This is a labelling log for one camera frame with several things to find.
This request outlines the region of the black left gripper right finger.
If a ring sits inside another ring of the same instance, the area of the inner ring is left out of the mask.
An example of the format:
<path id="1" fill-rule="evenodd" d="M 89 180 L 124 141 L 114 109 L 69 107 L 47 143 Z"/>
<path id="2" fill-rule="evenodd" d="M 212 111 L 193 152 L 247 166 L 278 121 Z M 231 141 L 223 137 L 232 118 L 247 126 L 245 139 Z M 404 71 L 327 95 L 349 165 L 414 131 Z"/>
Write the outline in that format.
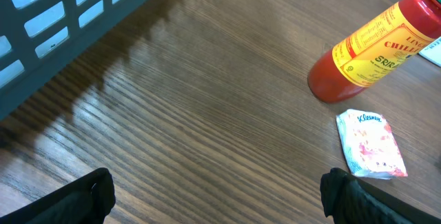
<path id="1" fill-rule="evenodd" d="M 321 176 L 320 197 L 325 216 L 335 224 L 440 224 L 439 218 L 338 167 Z"/>

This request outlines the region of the red sauce bottle green cap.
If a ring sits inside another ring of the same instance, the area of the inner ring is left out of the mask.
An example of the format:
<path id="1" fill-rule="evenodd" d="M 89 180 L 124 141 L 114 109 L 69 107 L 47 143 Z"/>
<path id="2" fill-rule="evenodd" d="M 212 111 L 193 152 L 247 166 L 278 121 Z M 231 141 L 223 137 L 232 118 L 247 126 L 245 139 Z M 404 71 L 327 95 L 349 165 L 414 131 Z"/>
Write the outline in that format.
<path id="1" fill-rule="evenodd" d="M 440 0 L 400 0 L 326 52 L 307 82 L 326 103 L 349 99 L 440 37 Z"/>

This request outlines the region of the orange Kleenex tissue pack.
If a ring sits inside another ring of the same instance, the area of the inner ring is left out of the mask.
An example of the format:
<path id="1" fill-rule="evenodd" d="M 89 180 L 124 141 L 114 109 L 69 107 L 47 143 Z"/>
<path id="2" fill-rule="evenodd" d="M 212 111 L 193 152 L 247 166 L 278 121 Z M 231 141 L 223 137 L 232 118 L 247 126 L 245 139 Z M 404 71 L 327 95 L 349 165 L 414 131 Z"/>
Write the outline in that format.
<path id="1" fill-rule="evenodd" d="M 391 126 L 381 114 L 348 109 L 336 116 L 342 151 L 350 172 L 357 177 L 407 177 Z"/>

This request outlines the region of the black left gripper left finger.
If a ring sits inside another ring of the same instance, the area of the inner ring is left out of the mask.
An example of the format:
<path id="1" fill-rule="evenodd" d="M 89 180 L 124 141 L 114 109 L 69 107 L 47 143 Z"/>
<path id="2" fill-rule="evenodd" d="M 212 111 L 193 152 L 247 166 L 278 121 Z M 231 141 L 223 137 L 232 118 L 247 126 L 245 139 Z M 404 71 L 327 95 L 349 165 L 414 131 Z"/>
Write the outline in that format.
<path id="1" fill-rule="evenodd" d="M 2 223 L 103 223 L 115 206 L 112 175 L 100 167 L 1 217 Z"/>

